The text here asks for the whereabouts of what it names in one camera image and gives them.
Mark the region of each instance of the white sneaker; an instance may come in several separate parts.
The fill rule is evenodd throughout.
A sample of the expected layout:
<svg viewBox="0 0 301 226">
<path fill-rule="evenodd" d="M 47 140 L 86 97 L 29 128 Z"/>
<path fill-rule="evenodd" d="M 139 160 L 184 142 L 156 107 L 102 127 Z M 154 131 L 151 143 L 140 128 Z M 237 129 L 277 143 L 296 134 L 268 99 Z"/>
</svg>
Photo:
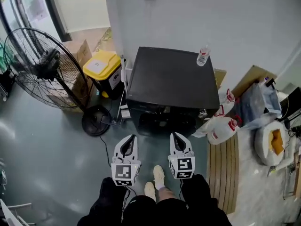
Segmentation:
<svg viewBox="0 0 301 226">
<path fill-rule="evenodd" d="M 157 190 L 164 187 L 164 171 L 161 166 L 154 167 L 155 187 Z"/>
<path fill-rule="evenodd" d="M 147 182 L 144 187 L 144 194 L 156 201 L 155 188 L 152 182 Z"/>
</svg>

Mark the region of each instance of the wooden pallet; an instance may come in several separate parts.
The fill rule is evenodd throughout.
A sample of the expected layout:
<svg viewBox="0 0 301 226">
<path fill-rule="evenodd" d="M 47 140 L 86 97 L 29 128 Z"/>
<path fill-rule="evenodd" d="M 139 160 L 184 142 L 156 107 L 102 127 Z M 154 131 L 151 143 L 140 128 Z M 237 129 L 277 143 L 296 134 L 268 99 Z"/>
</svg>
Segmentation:
<svg viewBox="0 0 301 226">
<path fill-rule="evenodd" d="M 237 133 L 219 144 L 208 144 L 207 182 L 211 197 L 226 214 L 233 213 L 238 192 L 239 154 Z"/>
</svg>

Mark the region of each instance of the sticker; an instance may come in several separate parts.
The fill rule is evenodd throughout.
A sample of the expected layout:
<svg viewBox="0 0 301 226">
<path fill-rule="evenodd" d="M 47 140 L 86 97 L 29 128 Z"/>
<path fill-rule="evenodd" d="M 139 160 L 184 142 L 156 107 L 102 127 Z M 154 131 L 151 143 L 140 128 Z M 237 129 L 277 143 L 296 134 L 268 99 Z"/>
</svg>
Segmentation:
<svg viewBox="0 0 301 226">
<path fill-rule="evenodd" d="M 178 172 L 177 178 L 190 178 L 191 175 L 192 175 L 192 171 Z"/>
<path fill-rule="evenodd" d="M 121 67 L 115 71 L 115 73 L 109 78 L 109 83 L 112 89 L 114 89 L 121 81 Z"/>
<path fill-rule="evenodd" d="M 100 60 L 92 60 L 87 66 L 86 68 L 91 71 L 94 72 L 96 74 L 100 74 L 101 71 L 103 71 L 103 69 L 107 66 L 107 64 L 105 64 L 104 62 L 100 61 Z"/>
<path fill-rule="evenodd" d="M 172 172 L 172 174 L 173 174 L 173 176 L 174 176 L 174 174 L 175 174 L 175 170 L 174 170 L 174 166 L 173 166 L 173 164 L 170 162 L 170 164 L 169 164 L 169 168 L 170 168 L 170 170 L 171 170 L 171 172 Z"/>
<path fill-rule="evenodd" d="M 214 139 L 218 138 L 218 136 L 216 135 L 215 131 L 212 133 L 212 136 L 214 137 Z"/>
<path fill-rule="evenodd" d="M 178 170 L 192 170 L 191 158 L 178 159 Z"/>
<path fill-rule="evenodd" d="M 131 166 L 124 165 L 116 165 L 116 174 L 115 178 L 131 178 Z"/>
<path fill-rule="evenodd" d="M 117 181 L 116 180 L 116 184 L 118 186 L 132 186 L 132 182 L 131 181 Z"/>
</svg>

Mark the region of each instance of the white wall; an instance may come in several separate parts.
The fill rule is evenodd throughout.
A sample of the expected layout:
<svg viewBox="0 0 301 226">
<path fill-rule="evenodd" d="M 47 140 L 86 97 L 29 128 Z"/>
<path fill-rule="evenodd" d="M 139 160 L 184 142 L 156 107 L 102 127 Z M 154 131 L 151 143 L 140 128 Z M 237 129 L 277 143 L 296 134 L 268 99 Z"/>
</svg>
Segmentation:
<svg viewBox="0 0 301 226">
<path fill-rule="evenodd" d="M 55 0 L 68 32 L 109 27 L 105 0 Z"/>
<path fill-rule="evenodd" d="M 283 90 L 289 83 L 301 87 L 301 54 L 293 61 L 290 67 L 279 77 L 276 88 Z"/>
<path fill-rule="evenodd" d="M 139 46 L 198 52 L 209 40 L 213 66 L 227 70 L 222 90 L 251 65 L 278 73 L 301 40 L 301 0 L 116 1 L 126 56 Z"/>
</svg>

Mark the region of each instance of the label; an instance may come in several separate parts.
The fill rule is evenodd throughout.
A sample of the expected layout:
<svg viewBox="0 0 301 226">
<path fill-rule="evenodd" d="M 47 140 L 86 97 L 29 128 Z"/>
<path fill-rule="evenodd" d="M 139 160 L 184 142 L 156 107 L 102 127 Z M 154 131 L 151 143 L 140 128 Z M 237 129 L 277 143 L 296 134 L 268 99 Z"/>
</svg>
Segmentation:
<svg viewBox="0 0 301 226">
<path fill-rule="evenodd" d="M 215 133 L 215 131 L 212 133 L 212 136 L 213 136 L 215 139 L 218 138 L 218 136 L 217 136 L 217 134 Z"/>
<path fill-rule="evenodd" d="M 88 65 L 87 69 L 93 73 L 100 74 L 101 71 L 107 66 L 106 63 L 100 61 L 100 60 L 92 60 Z"/>
<path fill-rule="evenodd" d="M 206 62 L 206 57 L 203 56 L 203 55 L 200 55 L 200 56 L 198 57 L 198 61 L 199 61 L 200 63 L 204 64 L 204 63 Z"/>
<path fill-rule="evenodd" d="M 118 85 L 118 83 L 121 81 L 121 66 L 118 70 L 115 71 L 115 73 L 109 78 L 109 84 L 112 88 L 112 90 Z"/>
</svg>

